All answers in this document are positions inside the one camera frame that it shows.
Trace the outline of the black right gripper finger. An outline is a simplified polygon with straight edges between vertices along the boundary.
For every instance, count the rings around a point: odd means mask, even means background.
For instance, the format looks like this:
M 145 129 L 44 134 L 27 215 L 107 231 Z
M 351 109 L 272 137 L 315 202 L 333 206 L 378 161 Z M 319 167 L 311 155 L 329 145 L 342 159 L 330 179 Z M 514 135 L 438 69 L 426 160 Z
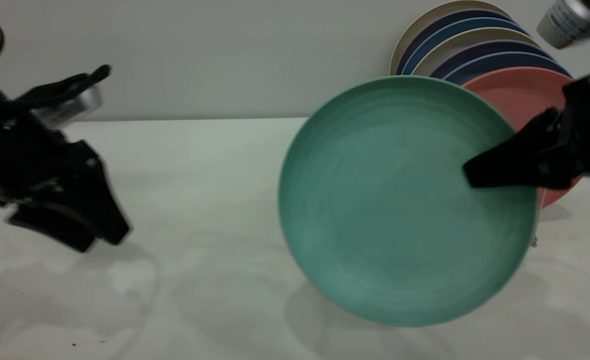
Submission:
M 573 182 L 571 125 L 548 108 L 503 143 L 462 166 L 474 188 L 531 186 L 567 190 Z

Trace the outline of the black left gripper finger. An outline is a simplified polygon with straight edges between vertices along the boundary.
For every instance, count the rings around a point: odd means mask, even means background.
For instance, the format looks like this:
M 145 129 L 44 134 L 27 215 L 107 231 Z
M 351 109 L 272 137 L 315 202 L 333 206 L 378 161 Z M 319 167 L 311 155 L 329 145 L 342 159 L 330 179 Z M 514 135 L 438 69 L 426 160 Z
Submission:
M 99 239 L 117 246 L 130 232 L 130 224 L 112 193 L 100 155 L 87 142 L 74 143 L 75 209 Z
M 86 206 L 61 203 L 19 205 L 7 219 L 8 223 L 41 233 L 46 237 L 84 253 L 98 239 Z

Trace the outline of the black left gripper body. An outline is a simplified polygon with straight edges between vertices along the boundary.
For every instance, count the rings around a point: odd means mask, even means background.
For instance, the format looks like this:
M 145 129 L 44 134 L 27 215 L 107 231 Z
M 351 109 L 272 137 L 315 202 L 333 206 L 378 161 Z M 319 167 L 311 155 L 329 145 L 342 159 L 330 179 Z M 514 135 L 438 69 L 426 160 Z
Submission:
M 101 70 L 39 85 L 14 99 L 0 90 L 0 207 L 32 202 L 65 173 L 66 141 L 58 126 L 96 104 Z

